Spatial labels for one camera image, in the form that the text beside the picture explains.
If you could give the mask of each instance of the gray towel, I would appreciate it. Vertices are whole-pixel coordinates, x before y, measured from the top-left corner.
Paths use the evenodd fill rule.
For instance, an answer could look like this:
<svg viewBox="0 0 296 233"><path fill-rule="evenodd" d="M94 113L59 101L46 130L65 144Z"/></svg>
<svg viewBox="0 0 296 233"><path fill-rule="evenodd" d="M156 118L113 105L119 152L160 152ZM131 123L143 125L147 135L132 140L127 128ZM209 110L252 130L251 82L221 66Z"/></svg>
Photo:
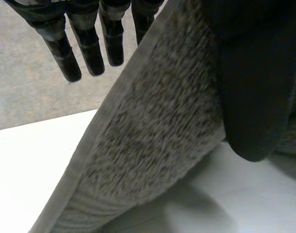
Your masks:
<svg viewBox="0 0 296 233"><path fill-rule="evenodd" d="M92 119L30 233L93 233L225 138L199 0L172 0Z"/></svg>

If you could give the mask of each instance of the concrete floor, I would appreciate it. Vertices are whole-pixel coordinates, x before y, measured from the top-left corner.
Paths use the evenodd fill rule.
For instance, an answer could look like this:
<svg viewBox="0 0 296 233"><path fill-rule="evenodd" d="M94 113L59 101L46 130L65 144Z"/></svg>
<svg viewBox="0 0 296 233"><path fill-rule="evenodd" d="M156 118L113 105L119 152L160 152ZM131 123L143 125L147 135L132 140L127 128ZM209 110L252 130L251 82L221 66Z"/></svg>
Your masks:
<svg viewBox="0 0 296 233"><path fill-rule="evenodd" d="M88 73L75 36L66 23L66 33L82 71L82 80L69 84L41 36L0 0L0 129L98 109L137 48L130 9L122 23L125 63L110 67L97 19L106 69L98 77Z"/></svg>

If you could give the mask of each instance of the white table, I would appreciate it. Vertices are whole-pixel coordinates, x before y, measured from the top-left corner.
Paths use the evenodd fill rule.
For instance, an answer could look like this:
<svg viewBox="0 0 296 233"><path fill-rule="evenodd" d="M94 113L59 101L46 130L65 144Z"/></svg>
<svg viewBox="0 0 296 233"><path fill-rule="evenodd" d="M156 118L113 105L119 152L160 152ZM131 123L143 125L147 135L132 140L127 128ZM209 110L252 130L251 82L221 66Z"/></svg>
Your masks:
<svg viewBox="0 0 296 233"><path fill-rule="evenodd" d="M30 229L95 112L0 131L0 233ZM250 163L221 143L168 193L107 230L296 233L296 158Z"/></svg>

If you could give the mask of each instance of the gray floor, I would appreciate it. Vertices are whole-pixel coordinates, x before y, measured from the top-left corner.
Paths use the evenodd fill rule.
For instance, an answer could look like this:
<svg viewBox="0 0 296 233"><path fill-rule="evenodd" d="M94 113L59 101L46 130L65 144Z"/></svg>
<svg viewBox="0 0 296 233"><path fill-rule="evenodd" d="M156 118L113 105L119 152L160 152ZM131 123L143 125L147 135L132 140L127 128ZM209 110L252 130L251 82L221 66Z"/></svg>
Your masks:
<svg viewBox="0 0 296 233"><path fill-rule="evenodd" d="M97 19L96 29L106 68L98 77L88 73L67 22L66 33L82 71L82 80L69 84L42 38L0 0L0 130L98 109L137 47L130 9L122 22L125 63L110 67Z"/></svg>

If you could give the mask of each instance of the white surface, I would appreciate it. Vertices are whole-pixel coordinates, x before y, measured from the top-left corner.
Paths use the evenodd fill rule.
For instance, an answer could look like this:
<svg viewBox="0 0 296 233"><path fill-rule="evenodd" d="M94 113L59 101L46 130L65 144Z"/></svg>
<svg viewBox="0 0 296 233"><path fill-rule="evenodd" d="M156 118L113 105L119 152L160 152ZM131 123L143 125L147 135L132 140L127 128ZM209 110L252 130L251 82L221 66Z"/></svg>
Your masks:
<svg viewBox="0 0 296 233"><path fill-rule="evenodd" d="M0 233L26 233L95 111L0 131ZM260 163L222 143L179 184L107 226L119 233L296 233L296 158Z"/></svg>

